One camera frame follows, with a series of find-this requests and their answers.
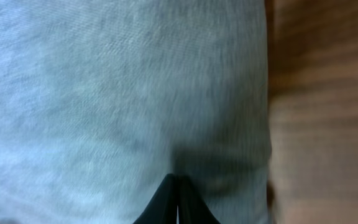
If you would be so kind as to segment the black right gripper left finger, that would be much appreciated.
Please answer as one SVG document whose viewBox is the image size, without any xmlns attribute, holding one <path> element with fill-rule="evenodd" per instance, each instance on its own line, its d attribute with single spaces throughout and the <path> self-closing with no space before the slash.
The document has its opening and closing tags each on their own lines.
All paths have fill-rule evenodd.
<svg viewBox="0 0 358 224">
<path fill-rule="evenodd" d="M 178 210 L 177 179 L 167 174 L 134 224 L 176 224 Z"/>
</svg>

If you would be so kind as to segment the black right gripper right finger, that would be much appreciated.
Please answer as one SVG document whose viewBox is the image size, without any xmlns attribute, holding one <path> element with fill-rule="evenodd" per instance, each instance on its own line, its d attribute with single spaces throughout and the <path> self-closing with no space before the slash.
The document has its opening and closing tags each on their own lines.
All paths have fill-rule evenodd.
<svg viewBox="0 0 358 224">
<path fill-rule="evenodd" d="M 189 177 L 179 176 L 179 224 L 220 224 Z"/>
</svg>

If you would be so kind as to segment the light blue denim jeans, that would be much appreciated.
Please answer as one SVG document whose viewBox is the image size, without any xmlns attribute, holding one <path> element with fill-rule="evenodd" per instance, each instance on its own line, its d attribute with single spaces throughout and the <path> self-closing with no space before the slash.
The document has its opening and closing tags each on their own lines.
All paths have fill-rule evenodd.
<svg viewBox="0 0 358 224">
<path fill-rule="evenodd" d="M 260 0 L 0 0 L 0 223 L 132 223 L 188 175 L 270 223 Z"/>
</svg>

